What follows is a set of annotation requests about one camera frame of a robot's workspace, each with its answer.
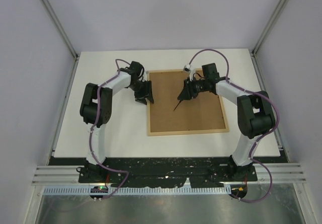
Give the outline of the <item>red handled screwdriver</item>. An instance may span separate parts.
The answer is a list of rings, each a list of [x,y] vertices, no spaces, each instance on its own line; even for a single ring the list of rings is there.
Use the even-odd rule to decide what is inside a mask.
[[[176,107],[173,109],[173,111],[175,111],[176,109],[177,109],[177,107],[180,105],[180,103],[181,103],[182,101],[180,100],[179,102],[178,102],[178,104],[176,105]]]

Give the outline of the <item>wooden picture frame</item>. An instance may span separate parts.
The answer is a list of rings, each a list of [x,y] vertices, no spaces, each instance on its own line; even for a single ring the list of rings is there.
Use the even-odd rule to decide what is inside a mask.
[[[213,93],[203,92],[195,99],[182,101],[173,111],[187,76],[178,69],[148,72],[154,99],[147,105],[148,136],[229,132],[223,99]]]

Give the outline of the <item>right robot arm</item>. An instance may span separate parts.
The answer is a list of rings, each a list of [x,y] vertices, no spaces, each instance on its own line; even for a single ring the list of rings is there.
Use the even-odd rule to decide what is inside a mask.
[[[189,64],[184,66],[183,71],[189,76],[184,79],[183,89],[177,97],[179,103],[195,99],[200,93],[210,92],[236,105],[240,138],[229,157],[227,175],[234,181],[244,179],[251,171],[252,158],[261,137],[276,124],[267,93],[247,92],[229,78],[221,77],[214,63],[202,66],[202,76]]]

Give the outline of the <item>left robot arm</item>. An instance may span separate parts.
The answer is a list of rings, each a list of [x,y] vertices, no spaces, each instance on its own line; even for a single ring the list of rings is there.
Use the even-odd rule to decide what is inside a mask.
[[[127,173],[104,165],[105,128],[112,116],[113,97],[123,89],[131,89],[136,102],[144,105],[154,103],[152,83],[144,78],[144,66],[137,61],[128,63],[122,59],[116,59],[115,63],[117,71],[114,76],[100,85],[86,85],[79,110],[89,132],[89,153],[80,173],[90,173],[90,177],[97,183],[107,179],[108,171]]]

